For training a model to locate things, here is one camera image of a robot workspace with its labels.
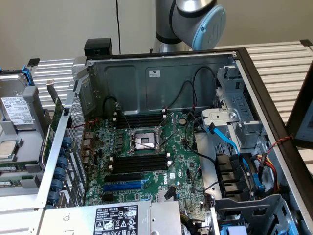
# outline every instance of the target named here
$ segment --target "black box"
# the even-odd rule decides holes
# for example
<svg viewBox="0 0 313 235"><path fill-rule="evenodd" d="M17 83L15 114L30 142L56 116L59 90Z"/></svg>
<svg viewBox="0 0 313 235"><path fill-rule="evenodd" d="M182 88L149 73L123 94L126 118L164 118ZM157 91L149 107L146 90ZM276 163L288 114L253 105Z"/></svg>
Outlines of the black box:
<svg viewBox="0 0 313 235"><path fill-rule="evenodd" d="M85 56L112 55L111 38L92 38L86 41Z"/></svg>

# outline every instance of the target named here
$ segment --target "green circuit board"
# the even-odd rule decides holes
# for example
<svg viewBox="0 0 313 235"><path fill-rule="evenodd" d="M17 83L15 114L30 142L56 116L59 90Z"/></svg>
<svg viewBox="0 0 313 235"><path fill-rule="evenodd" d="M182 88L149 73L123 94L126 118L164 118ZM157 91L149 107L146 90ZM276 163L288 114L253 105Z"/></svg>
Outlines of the green circuit board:
<svg viewBox="0 0 313 235"><path fill-rule="evenodd" d="M190 218L204 219L204 208L200 209L200 201L204 201L204 194L195 192L191 185L198 167L200 166L199 157L186 149L182 144L185 138L185 127L179 124L180 118L187 119L186 114L182 112L174 112L173 118L170 118L164 126L162 126L162 142L173 133L173 123L176 125L175 134L162 146L164 150L171 154L173 164L168 170L142 172L141 179L146 180L143 189L114 191L114 201L111 203L133 202L151 200L152 202L165 201L164 194L170 186L174 186L177 190L177 200L179 201L180 211L187 213ZM85 199L85 206L101 205L107 202L102 201L103 185L106 183L104 177L110 175L108 171L108 161L110 157L110 142L123 134L121 157L126 156L130 150L129 135L126 129L116 130L108 124L107 120L101 120L97 123L95 129L95 140L93 146L95 150L102 148L102 158L98 158L97 165L94 164L93 156L89 156L87 167L88 188ZM189 145L192 145L192 123L187 128L187 139ZM187 179L187 170L191 173L191 178ZM195 187L203 188L203 180L199 175L195 179Z"/></svg>

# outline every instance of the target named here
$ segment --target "barcode label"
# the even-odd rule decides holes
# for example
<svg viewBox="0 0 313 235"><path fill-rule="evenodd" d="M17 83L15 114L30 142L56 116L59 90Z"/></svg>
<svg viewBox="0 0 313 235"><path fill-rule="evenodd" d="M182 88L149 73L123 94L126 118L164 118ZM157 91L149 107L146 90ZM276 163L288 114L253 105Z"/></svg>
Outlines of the barcode label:
<svg viewBox="0 0 313 235"><path fill-rule="evenodd" d="M14 125L33 124L33 118L23 97L1 98L3 106Z"/></svg>

